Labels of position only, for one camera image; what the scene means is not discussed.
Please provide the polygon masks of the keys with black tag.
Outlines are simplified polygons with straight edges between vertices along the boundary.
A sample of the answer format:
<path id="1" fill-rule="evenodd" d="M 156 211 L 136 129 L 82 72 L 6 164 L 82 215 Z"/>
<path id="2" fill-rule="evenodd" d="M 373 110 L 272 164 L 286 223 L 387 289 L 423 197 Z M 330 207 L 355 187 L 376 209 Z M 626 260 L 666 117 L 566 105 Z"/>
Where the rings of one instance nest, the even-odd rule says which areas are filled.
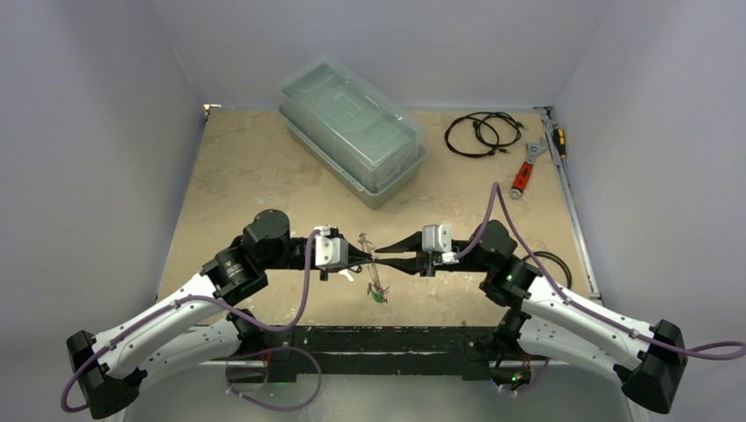
<path id="1" fill-rule="evenodd" d="M 343 276 L 349 282 L 355 281 L 355 272 L 351 272 L 349 269 L 340 270 L 338 271 L 338 274 Z"/>

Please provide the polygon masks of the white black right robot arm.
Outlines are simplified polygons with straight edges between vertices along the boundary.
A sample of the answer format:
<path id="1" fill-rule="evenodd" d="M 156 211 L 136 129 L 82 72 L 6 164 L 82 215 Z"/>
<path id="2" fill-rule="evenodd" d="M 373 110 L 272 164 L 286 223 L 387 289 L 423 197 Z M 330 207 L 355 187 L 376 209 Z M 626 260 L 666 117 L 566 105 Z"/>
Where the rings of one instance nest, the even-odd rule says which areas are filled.
<path id="1" fill-rule="evenodd" d="M 452 239 L 447 225 L 428 225 L 376 249 L 376 261 L 423 277 L 439 271 L 484 274 L 480 290 L 506 313 L 492 339 L 475 346 L 497 360 L 529 354 L 581 367 L 617 384 L 639 406 L 670 413 L 688 363 L 670 351 L 684 344 L 675 324 L 635 320 L 554 287 L 545 271 L 515 255 L 517 243 L 499 221 L 476 229 L 472 239 L 474 246 Z"/>

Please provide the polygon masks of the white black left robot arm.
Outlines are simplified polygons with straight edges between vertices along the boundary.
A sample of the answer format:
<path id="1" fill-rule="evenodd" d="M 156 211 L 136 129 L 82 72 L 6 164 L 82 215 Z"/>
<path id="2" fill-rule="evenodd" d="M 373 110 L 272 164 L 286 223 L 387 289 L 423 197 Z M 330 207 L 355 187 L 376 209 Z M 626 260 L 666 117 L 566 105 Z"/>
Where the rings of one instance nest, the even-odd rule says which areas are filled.
<path id="1" fill-rule="evenodd" d="M 106 418 L 134 402 L 157 371 L 176 367 L 174 356 L 211 360 L 236 354 L 249 360 L 267 332 L 293 329 L 305 311 L 311 271 L 322 279 L 372 262 L 335 227 L 317 226 L 306 237 L 290 234 L 281 210 L 258 213 L 230 245 L 219 251 L 174 293 L 107 331 L 79 331 L 66 341 L 73 375 L 62 389 L 66 413 L 89 411 Z M 269 270 L 304 273 L 296 315 L 284 325 L 257 320 L 237 304 L 267 287 Z"/>

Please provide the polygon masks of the steel perforated key plate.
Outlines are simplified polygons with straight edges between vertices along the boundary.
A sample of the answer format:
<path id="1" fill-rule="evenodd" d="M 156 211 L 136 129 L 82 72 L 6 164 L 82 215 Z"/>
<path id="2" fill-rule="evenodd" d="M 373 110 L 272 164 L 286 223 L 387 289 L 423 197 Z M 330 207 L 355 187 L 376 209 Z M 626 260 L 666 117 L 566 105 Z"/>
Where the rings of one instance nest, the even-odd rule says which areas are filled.
<path id="1" fill-rule="evenodd" d="M 367 264 L 367 269 L 370 276 L 370 282 L 368 284 L 368 295 L 376 303 L 386 303 L 388 288 L 383 287 L 383 285 L 381 284 L 380 277 L 377 271 L 374 257 L 374 251 L 376 247 L 369 240 L 368 235 L 364 232 L 361 232 L 359 234 L 358 243 L 360 244 L 361 249 L 371 256 L 371 262 Z"/>

